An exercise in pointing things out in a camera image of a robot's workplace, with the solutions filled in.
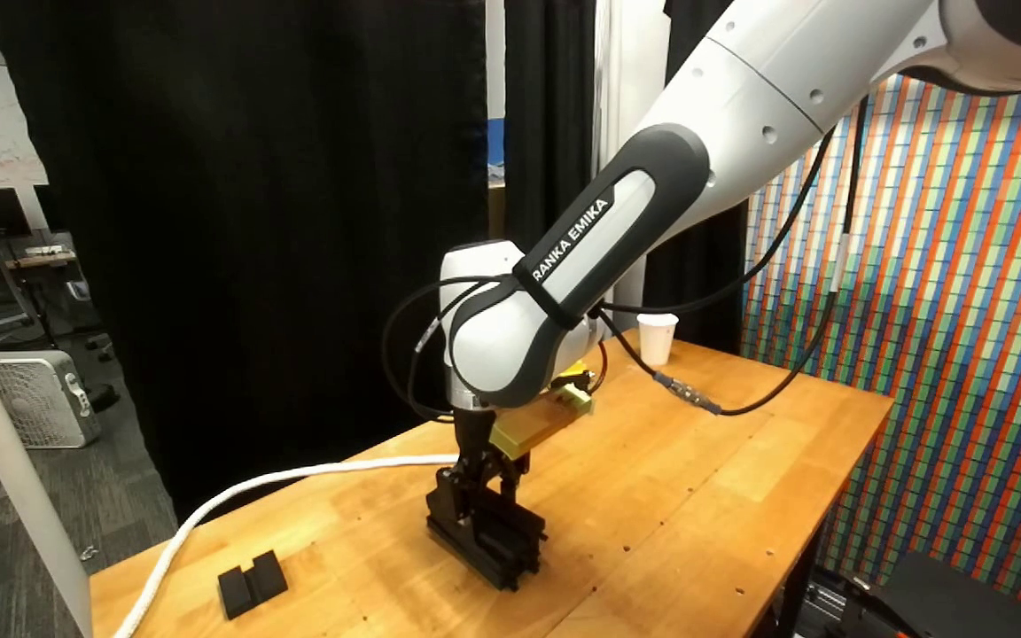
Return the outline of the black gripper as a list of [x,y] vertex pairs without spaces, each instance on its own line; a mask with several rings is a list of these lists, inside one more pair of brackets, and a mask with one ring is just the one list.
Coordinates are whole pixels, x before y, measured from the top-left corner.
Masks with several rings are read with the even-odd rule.
[[487,485],[489,479],[501,479],[503,501],[517,501],[521,469],[489,443],[497,414],[454,406],[449,417],[458,462],[436,471],[436,504],[458,511],[465,504],[459,485]]

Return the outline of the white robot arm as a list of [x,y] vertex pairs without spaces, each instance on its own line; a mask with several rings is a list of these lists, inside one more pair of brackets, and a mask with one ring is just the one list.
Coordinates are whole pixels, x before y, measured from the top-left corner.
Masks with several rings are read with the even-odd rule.
[[472,504],[497,469],[487,414],[581,358],[588,308],[657,245],[745,200],[875,81],[1021,91],[1021,0],[729,0],[630,138],[529,248],[443,255],[459,462],[436,490]]

